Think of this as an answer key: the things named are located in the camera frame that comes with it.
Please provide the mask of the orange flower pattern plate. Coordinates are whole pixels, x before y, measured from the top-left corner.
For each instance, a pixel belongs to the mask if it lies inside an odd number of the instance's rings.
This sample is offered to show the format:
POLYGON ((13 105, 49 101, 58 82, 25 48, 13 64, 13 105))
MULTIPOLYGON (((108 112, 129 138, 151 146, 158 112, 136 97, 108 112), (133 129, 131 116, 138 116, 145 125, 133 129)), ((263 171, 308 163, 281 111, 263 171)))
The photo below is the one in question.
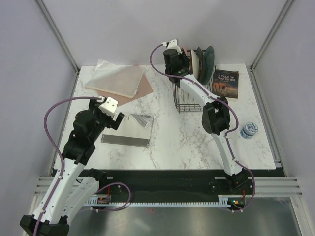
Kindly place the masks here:
POLYGON ((200 74, 199 66, 200 66, 199 56, 197 55, 196 51, 191 50, 190 51, 190 70, 197 80, 199 80, 199 74, 200 74))

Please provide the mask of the dark blue glazed plate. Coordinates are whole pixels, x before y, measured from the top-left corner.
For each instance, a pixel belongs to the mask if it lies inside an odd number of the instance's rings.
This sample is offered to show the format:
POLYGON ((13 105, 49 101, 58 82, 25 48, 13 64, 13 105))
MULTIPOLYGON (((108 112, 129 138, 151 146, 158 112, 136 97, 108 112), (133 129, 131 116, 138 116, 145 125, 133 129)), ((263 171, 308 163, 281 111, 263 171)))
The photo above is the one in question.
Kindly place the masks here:
POLYGON ((203 76, 204 76, 204 54, 200 47, 197 48, 196 54, 198 56, 199 60, 199 75, 198 75, 198 81, 202 83, 203 76))

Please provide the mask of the grey-green ceramic plate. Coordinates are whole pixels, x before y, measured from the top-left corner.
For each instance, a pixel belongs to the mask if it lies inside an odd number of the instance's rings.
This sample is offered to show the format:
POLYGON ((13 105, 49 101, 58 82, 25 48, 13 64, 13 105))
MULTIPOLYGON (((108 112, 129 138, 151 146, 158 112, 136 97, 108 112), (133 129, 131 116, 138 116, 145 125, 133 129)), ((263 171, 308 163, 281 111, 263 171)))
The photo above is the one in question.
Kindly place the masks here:
POLYGON ((203 85, 209 83, 209 81, 213 78, 215 71, 215 52, 212 46, 209 46, 204 53, 204 74, 201 80, 203 85))

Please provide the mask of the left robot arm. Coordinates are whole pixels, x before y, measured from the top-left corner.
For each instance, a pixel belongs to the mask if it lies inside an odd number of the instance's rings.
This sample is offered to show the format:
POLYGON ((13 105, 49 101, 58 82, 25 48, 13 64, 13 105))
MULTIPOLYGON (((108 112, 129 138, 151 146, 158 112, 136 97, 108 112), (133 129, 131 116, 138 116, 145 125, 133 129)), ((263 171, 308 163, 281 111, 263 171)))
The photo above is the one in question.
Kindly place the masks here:
POLYGON ((73 218, 94 193, 108 188, 105 172, 90 169, 78 187, 71 189, 95 151, 95 142, 104 129, 119 128, 124 115, 115 115, 118 102, 111 97, 90 97, 88 109, 75 116, 73 130, 61 156, 58 168, 41 203, 30 215, 24 215, 20 226, 29 236, 65 236, 73 218))

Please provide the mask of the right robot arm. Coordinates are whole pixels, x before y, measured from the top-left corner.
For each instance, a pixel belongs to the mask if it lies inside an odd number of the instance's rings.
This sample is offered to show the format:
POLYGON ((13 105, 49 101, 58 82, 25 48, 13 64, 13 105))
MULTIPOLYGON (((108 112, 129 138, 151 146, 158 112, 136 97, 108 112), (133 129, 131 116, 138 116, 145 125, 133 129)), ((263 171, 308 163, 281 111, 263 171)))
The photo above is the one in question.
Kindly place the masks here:
POLYGON ((230 129, 230 113, 235 114, 225 97, 216 97, 210 93, 187 66, 188 58, 184 52, 176 49, 166 49, 163 52, 165 61, 165 73, 169 80, 176 86, 191 95, 203 108, 202 127, 211 134, 220 152, 226 174, 225 187, 230 193, 238 193, 243 187, 248 188, 248 193, 254 193, 255 181, 247 177, 247 173, 253 177, 252 172, 239 163, 228 134, 230 129))

